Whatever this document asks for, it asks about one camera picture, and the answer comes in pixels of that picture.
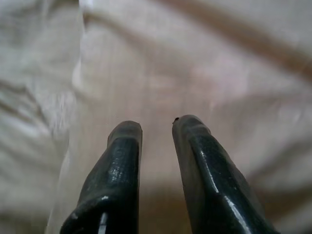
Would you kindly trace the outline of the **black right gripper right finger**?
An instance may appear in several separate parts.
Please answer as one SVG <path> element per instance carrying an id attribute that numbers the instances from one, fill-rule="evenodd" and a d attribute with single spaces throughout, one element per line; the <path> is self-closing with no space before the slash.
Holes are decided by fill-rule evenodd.
<path id="1" fill-rule="evenodd" d="M 196 116 L 172 127 L 194 234 L 275 234 L 259 200 L 228 153 Z"/>

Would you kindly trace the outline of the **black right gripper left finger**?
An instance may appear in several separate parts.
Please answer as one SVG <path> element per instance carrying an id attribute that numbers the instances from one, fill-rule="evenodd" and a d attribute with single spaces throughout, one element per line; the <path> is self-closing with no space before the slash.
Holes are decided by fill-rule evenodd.
<path id="1" fill-rule="evenodd" d="M 124 121 L 109 134 L 107 148 L 88 174 L 62 234 L 136 234 L 142 128 Z"/>

